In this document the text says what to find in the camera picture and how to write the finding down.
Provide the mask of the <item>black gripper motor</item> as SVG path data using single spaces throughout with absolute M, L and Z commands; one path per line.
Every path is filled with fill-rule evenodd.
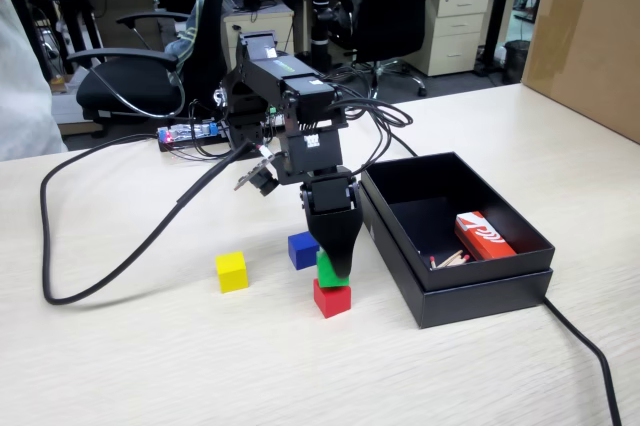
M 347 173 L 312 177 L 301 185 L 301 200 L 309 232 L 327 253 L 335 275 L 347 278 L 362 226 L 357 181 Z

